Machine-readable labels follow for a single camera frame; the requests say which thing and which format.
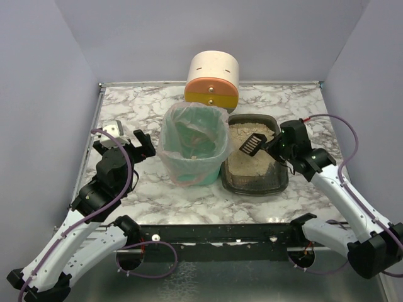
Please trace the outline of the black slotted litter scoop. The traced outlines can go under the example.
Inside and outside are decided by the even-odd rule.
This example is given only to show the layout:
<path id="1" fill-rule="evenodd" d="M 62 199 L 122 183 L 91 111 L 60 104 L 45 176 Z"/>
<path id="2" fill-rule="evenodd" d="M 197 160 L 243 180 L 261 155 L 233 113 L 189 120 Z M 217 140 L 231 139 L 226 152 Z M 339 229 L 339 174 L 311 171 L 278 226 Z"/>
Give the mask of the black slotted litter scoop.
<path id="1" fill-rule="evenodd" d="M 253 133 L 240 147 L 239 150 L 244 154 L 254 157 L 259 150 L 264 148 L 267 137 L 261 133 Z"/>

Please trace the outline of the dark litter box tray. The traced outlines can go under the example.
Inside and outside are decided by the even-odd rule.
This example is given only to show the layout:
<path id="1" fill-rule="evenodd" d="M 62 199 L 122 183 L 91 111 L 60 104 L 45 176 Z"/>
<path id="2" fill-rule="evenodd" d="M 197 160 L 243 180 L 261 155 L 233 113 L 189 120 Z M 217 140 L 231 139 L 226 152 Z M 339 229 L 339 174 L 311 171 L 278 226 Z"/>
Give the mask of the dark litter box tray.
<path id="1" fill-rule="evenodd" d="M 288 186 L 288 168 L 260 150 L 253 157 L 239 148 L 253 133 L 268 140 L 279 134 L 276 120 L 269 115 L 240 114 L 229 117 L 234 151 L 221 166 L 223 187 L 236 194 L 265 196 L 284 191 Z"/>

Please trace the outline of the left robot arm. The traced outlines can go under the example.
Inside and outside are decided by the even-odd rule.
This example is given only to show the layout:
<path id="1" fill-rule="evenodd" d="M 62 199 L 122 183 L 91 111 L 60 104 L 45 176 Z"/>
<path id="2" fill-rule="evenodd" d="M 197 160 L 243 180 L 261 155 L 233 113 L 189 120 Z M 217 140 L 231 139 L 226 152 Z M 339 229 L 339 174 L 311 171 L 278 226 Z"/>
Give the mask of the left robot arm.
<path id="1" fill-rule="evenodd" d="M 119 216 L 104 233 L 83 247 L 82 243 L 105 222 L 134 187 L 135 164 L 156 154 L 150 135 L 135 130 L 135 147 L 113 126 L 94 129 L 93 143 L 102 156 L 96 175 L 81 188 L 57 233 L 35 259 L 12 270 L 7 280 L 19 290 L 19 301 L 63 301 L 73 285 L 114 250 L 140 243 L 140 226 L 129 216 Z"/>

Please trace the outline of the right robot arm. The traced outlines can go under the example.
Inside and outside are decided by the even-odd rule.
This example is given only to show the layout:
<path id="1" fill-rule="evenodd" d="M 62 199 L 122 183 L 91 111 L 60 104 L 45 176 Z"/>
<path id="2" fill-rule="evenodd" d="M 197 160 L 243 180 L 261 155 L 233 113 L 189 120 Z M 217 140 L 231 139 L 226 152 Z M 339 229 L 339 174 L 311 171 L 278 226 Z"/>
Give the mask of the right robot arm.
<path id="1" fill-rule="evenodd" d="M 293 171 L 324 193 L 349 224 L 344 230 L 315 215 L 305 215 L 297 227 L 301 236 L 347 258 L 365 279 L 402 261 L 402 224 L 391 223 L 370 205 L 328 151 L 312 147 L 304 120 L 283 122 L 265 151 L 289 163 Z"/>

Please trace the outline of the round three-drawer storage box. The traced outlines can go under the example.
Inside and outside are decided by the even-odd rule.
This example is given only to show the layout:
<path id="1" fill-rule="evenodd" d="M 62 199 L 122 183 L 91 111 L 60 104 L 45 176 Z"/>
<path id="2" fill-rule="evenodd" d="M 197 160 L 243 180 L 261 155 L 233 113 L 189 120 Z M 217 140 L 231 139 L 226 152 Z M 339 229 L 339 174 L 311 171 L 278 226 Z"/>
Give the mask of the round three-drawer storage box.
<path id="1" fill-rule="evenodd" d="M 233 112 L 239 102 L 239 63 L 229 53 L 207 50 L 190 63 L 184 99 Z"/>

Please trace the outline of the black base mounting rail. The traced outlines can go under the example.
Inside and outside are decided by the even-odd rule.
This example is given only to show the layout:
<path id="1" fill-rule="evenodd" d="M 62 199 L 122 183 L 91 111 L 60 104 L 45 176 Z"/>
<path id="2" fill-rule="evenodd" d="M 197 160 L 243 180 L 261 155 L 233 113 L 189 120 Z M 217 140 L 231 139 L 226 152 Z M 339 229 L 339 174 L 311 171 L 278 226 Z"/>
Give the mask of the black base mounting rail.
<path id="1" fill-rule="evenodd" d="M 287 261 L 288 252 L 299 252 L 309 241 L 290 223 L 229 225 L 142 225 L 142 238 L 160 236 L 175 251 L 161 243 L 129 248 L 116 253 L 130 261 L 220 262 L 271 260 Z"/>

